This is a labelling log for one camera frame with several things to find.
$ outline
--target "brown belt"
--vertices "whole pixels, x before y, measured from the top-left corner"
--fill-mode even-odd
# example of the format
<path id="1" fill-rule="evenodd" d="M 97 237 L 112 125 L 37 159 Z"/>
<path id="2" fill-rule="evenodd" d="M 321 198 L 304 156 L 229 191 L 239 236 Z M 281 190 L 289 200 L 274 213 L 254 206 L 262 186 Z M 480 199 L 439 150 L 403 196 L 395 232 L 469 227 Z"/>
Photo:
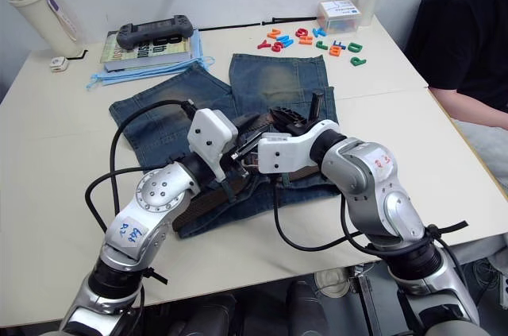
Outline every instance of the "brown belt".
<path id="1" fill-rule="evenodd" d="M 288 173 L 289 181 L 300 180 L 307 176 L 313 175 L 314 173 L 319 173 L 318 166 L 304 167 L 296 172 Z M 245 189 L 249 181 L 250 179 L 242 179 L 239 177 L 237 179 L 230 180 L 229 186 L 231 187 L 233 194 L 237 195 Z M 214 191 L 198 195 L 192 199 L 192 201 L 190 201 L 190 205 L 187 210 L 175 218 L 175 221 L 173 221 L 173 230 L 179 231 L 187 223 L 193 222 L 195 219 L 212 211 L 223 203 L 227 203 L 228 201 L 228 194 L 222 187 Z"/>

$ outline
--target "book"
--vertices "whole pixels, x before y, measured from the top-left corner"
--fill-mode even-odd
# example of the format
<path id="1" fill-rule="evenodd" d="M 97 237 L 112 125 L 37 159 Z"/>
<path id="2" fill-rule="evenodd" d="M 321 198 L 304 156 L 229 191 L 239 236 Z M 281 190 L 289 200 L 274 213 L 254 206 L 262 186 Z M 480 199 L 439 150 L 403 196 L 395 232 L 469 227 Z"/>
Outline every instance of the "book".
<path id="1" fill-rule="evenodd" d="M 194 36 L 199 36 L 198 30 L 194 31 Z M 117 32 L 108 32 L 100 62 L 107 71 L 183 62 L 193 56 L 191 38 L 183 38 L 175 44 L 146 41 L 133 50 L 125 50 L 117 43 Z"/>

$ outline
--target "black game controller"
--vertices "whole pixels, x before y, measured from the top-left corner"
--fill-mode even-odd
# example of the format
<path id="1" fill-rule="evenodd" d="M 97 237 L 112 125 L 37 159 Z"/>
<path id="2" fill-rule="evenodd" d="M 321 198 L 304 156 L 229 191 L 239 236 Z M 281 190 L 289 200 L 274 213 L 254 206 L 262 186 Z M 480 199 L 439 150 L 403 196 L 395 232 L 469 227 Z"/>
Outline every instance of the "black game controller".
<path id="1" fill-rule="evenodd" d="M 159 38 L 192 36 L 194 28 L 186 16 L 175 15 L 169 20 L 149 22 L 146 24 L 123 25 L 117 34 L 117 43 L 125 50 L 132 50 L 143 41 L 151 41 Z"/>

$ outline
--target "handwritten label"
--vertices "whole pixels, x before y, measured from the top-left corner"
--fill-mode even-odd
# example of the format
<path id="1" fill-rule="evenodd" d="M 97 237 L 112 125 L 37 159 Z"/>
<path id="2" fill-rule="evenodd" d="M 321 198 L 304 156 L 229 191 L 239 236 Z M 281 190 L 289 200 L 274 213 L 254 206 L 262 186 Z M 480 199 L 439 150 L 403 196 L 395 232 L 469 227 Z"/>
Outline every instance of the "handwritten label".
<path id="1" fill-rule="evenodd" d="M 374 172 L 378 180 L 385 180 L 394 168 L 394 163 L 390 156 L 381 148 L 377 148 L 365 157 L 374 167 Z"/>
<path id="2" fill-rule="evenodd" d="M 114 231 L 113 241 L 121 247 L 137 247 L 143 243 L 147 232 L 148 228 L 134 218 L 125 217 Z"/>

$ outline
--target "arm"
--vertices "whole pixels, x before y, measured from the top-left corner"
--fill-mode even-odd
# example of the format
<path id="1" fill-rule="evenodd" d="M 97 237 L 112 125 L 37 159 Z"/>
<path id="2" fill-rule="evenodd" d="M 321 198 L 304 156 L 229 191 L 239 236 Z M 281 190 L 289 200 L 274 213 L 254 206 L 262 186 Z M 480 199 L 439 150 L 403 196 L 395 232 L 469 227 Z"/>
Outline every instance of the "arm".
<path id="1" fill-rule="evenodd" d="M 470 96 L 460 94 L 457 90 L 434 87 L 429 89 L 452 118 L 483 126 L 508 129 L 507 113 L 489 107 Z"/>

